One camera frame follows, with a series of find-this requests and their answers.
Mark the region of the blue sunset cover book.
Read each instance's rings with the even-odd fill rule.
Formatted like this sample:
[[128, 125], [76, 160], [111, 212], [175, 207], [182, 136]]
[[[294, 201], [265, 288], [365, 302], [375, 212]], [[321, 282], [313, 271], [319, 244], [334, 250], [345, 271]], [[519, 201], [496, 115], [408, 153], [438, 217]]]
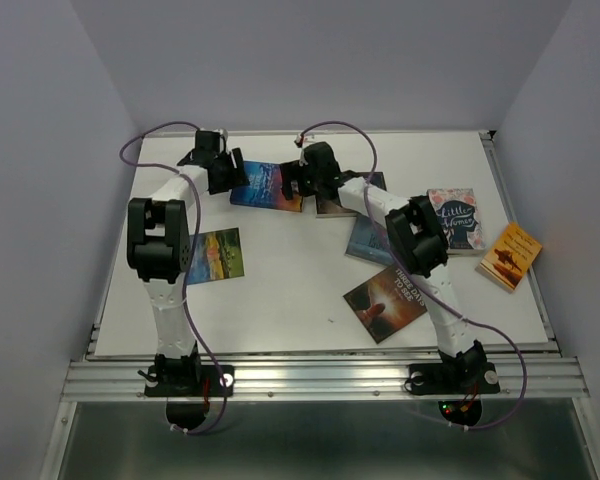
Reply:
[[231, 191], [232, 205], [301, 213], [303, 198], [297, 194], [287, 200], [282, 193], [280, 166], [275, 163], [245, 161], [249, 184]]

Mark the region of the Nineteen Eighty-Four book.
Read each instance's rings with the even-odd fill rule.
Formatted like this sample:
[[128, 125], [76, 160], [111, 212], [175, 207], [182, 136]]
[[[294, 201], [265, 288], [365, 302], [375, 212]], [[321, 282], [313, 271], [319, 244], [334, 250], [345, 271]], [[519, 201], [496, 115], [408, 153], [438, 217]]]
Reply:
[[371, 220], [363, 215], [355, 219], [345, 254], [384, 266], [393, 262], [391, 254], [378, 239]]

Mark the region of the Animal Farm book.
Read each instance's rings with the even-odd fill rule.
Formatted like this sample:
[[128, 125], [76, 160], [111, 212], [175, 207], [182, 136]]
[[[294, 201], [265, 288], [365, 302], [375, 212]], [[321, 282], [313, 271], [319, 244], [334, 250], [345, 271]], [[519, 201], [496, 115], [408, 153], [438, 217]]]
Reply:
[[237, 227], [199, 234], [187, 277], [188, 285], [238, 278], [244, 274]]

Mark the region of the Three Days to See book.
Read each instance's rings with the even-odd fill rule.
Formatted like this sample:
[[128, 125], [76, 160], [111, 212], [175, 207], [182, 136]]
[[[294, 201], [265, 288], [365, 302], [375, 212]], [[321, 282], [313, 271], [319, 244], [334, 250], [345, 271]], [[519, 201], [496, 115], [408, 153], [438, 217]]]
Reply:
[[396, 265], [386, 267], [343, 298], [376, 344], [427, 312], [420, 291]]

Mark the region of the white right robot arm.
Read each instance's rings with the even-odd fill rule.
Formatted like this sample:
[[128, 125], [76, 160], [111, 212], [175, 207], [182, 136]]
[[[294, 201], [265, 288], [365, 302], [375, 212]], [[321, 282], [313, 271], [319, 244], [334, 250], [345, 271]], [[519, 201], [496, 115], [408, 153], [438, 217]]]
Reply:
[[299, 158], [281, 165], [283, 195], [337, 200], [369, 218], [394, 262], [423, 296], [444, 361], [441, 381], [452, 390], [464, 389], [476, 378], [472, 361], [484, 361], [486, 354], [459, 312], [447, 268], [448, 242], [429, 198], [391, 194], [358, 173], [342, 170], [326, 142], [305, 146], [299, 138], [296, 145]]

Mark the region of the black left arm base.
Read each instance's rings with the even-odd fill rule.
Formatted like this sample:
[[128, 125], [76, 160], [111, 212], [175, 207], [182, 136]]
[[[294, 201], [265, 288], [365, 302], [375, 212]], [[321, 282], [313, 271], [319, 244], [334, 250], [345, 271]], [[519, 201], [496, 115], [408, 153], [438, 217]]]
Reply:
[[159, 354], [152, 365], [137, 373], [144, 380], [147, 397], [231, 397], [235, 369], [232, 365], [220, 368], [222, 375], [214, 364], [202, 364], [196, 352], [177, 359]]

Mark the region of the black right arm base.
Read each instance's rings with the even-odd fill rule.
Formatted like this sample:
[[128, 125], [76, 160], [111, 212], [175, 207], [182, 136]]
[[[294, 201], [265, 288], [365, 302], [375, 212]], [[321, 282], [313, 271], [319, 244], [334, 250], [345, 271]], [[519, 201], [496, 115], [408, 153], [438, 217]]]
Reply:
[[439, 353], [439, 362], [407, 366], [405, 389], [416, 396], [497, 394], [501, 391], [495, 365], [488, 361], [483, 345], [474, 341], [465, 353], [451, 357]]

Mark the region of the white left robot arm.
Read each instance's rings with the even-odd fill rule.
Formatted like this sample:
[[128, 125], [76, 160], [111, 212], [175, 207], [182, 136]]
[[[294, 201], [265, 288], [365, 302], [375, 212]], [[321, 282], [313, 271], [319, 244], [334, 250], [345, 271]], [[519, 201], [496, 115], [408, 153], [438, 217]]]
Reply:
[[246, 186], [241, 150], [230, 150], [224, 129], [198, 130], [193, 149], [168, 171], [166, 182], [148, 197], [132, 198], [127, 207], [127, 263], [149, 295], [159, 359], [178, 360], [168, 382], [179, 393], [195, 392], [203, 371], [189, 360], [197, 354], [197, 338], [185, 308], [185, 283], [194, 256], [188, 210], [199, 196]]

